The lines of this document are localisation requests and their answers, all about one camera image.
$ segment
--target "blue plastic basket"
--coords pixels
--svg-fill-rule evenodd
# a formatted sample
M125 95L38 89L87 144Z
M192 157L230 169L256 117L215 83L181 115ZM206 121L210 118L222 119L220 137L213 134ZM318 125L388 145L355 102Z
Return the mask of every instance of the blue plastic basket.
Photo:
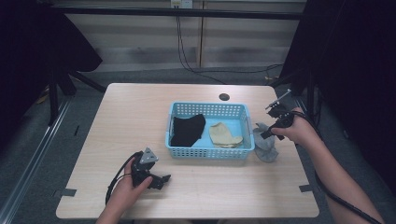
M174 117L188 119L198 114L203 114L206 121L201 139L192 147L171 147ZM244 160L255 147L248 108L242 104L174 102L171 104L167 122L165 144L173 158ZM219 122L223 122L228 127L232 136L243 136L241 146L214 147L209 128Z

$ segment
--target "cable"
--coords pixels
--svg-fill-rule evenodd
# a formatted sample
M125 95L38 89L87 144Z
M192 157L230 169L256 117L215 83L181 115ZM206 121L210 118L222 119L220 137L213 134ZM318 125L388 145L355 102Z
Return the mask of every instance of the cable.
M343 205L345 208L353 212L354 214L358 215L359 217L362 217L364 220L373 223L373 224L381 224L378 220L376 220L373 217L370 217L367 213L361 211L359 208L355 207L353 204L345 201L344 199L338 197L337 195L333 194L331 191L329 191L324 184L321 182L320 178L318 177L317 172L315 172L315 179L318 182L318 185L320 186L321 189L328 195L331 199L333 199L335 202Z
M289 113L296 115L300 118L305 119L306 121L308 121L308 123L314 128L314 130L317 132L318 136L320 137L320 139L322 139L321 135L319 134L319 131L317 129L317 127L315 126L315 123L313 121L311 121L309 119L308 116L306 116L304 113L298 112L298 111L290 111ZM321 189L323 189L323 191L326 193L326 195L328 195L331 199L333 199L335 202L341 204L342 206L344 206L346 209L350 210L351 212L353 212L354 214L358 215L359 217L363 218L364 220L373 223L373 224L381 224L378 220L376 220L375 218L371 217L370 215L368 215L367 213L361 211L359 208L355 207L353 204L345 201L344 199L338 197L337 195L335 195L334 193L332 193L331 191L329 191L326 186L321 182L320 178L318 177L317 172L315 171L315 178L318 182L318 185L320 186Z
M113 192L114 186L117 184L117 182L119 181L119 179L122 178L123 176L126 176L126 175L122 175L122 176L119 177L120 173L121 173L122 170L125 168L126 164L128 164L128 162L129 162L134 156L137 155L137 153L139 153L139 152L134 153L134 155L130 156L130 157L128 158L128 160L126 160L126 162L121 166L121 168L120 168L119 171L117 172L116 176L114 176L114 178L113 178L113 180L111 181L110 185L107 187L107 193L106 193L105 204L107 204L108 200L110 199L110 196L111 196L111 193Z
M318 92L318 101L317 101L317 111L314 114L314 120L315 120L315 124L317 127L320 124L322 103L323 103L323 96L322 96L321 92L319 91Z
M263 72L265 72L265 73L267 74L267 77L268 77L268 78L267 78L267 83L266 83L265 85L268 85L269 76L270 76L269 73L268 73L268 71L283 65L283 63L280 63L280 64L272 64L272 65L267 66L265 69L256 70L256 71L233 71L233 70L206 70L206 71L197 71L197 70L194 70L194 69L192 69L192 68L190 67L190 65L189 65L189 63L188 63L188 60L187 60L187 57L186 57L186 53L185 53L185 51L184 51L183 38L182 38L182 35L181 35L180 17L177 17L177 51L178 51L178 58L179 58L180 63L181 63L181 65L183 66L184 69L186 69L186 70L189 71L189 72L194 73L195 75L198 75L198 76L201 76L201 77L211 78L211 79L213 79L213 80L215 80L215 81L217 81L217 82L220 82L220 83L222 83L222 84L224 84L224 85L227 85L227 84L224 83L223 81L219 80L219 79L216 79L216 78L214 78L214 77L205 76L205 75L202 75L202 74L203 74L203 73L254 74L254 73L263 73Z

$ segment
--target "person's left hand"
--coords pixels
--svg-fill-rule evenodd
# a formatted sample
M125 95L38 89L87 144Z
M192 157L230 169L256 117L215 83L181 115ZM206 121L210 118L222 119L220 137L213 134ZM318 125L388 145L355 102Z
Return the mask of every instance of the person's left hand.
M120 179L114 188L105 210L99 216L96 223L117 223L122 214L137 201L142 192L149 186L152 177L147 177L139 186L134 188L132 182L132 158L124 168L124 177Z

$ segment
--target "black tape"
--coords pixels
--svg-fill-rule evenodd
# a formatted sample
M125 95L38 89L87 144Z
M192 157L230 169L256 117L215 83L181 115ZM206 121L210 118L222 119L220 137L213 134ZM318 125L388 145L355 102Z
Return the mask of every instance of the black tape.
M76 189L57 189L53 192L52 197L62 198L62 196L74 197L76 194Z
M312 191L312 187L309 184L308 185L301 185L301 186L299 186L299 188L300 188L300 192L301 193Z

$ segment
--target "table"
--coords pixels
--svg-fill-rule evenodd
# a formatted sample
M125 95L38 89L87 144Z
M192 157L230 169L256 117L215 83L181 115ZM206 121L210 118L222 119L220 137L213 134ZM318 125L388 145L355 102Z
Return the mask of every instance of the table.
M251 152L245 161L172 159L165 147L166 121L174 101L247 105L252 124L272 124L264 108L273 88L232 85L115 83L108 86L78 161L66 186L59 218L97 218L105 207L107 186L125 160L150 147L160 158L151 172L172 175L162 190L147 189L124 218L271 218L316 217L312 191L295 145L276 140L279 156L273 163Z

